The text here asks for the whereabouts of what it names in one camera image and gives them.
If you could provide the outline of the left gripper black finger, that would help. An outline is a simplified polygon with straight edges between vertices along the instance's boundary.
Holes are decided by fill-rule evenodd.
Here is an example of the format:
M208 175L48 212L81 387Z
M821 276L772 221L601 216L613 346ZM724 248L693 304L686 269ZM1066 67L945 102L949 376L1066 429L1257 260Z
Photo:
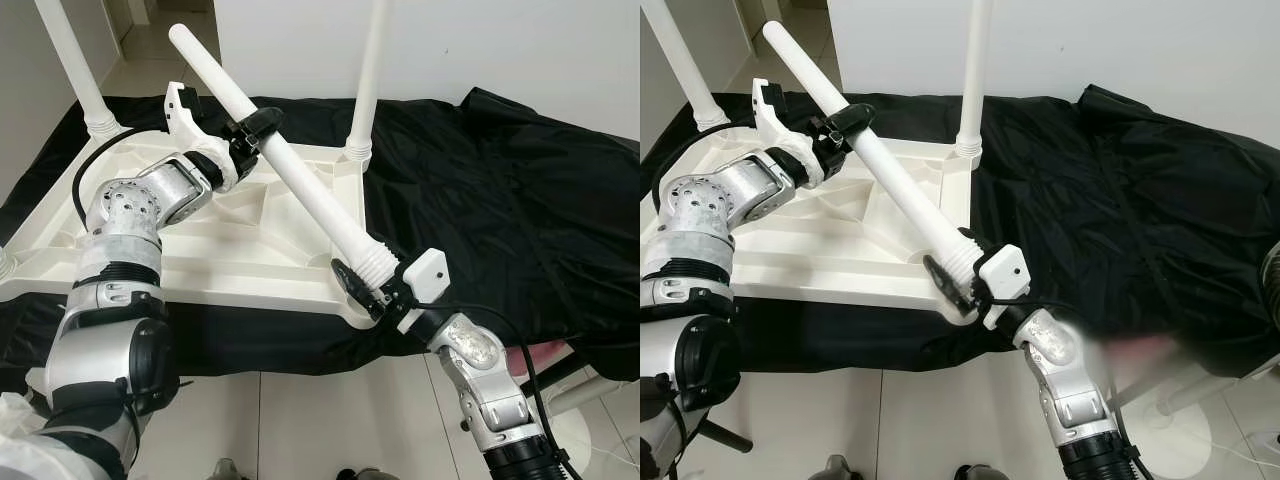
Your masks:
M854 141L876 119L877 110L870 104L855 102L828 115L829 137L836 141Z
M239 131L247 141L265 141L280 129L284 119L279 108L259 108L239 122Z

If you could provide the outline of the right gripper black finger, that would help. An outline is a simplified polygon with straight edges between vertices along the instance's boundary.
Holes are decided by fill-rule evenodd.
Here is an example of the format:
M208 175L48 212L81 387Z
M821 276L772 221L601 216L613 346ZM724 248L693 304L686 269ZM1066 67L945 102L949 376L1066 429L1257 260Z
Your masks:
M972 294L966 293L932 255L927 253L923 257L923 265L936 289L951 305L951 310L945 316L955 320L974 320L975 303Z
M332 260L332 271L343 292L364 308L374 323L379 323L381 315L385 312L385 307L378 294L340 259Z

